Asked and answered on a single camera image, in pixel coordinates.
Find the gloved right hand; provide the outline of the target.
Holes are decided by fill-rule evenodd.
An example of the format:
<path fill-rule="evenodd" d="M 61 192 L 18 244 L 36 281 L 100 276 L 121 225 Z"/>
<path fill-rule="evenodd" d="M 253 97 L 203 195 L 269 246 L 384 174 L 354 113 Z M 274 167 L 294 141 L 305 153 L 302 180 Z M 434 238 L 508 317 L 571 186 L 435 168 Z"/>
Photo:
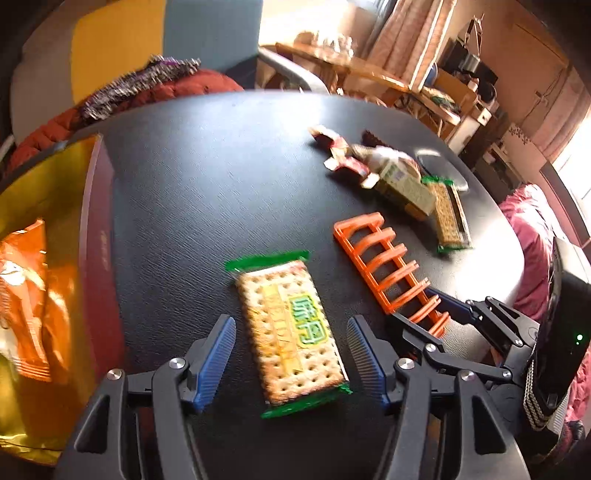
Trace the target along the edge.
<path fill-rule="evenodd" d="M 534 455 L 530 463 L 535 467 L 558 464 L 585 438 L 586 430 L 581 420 L 566 421 L 556 445 L 548 453 Z"/>

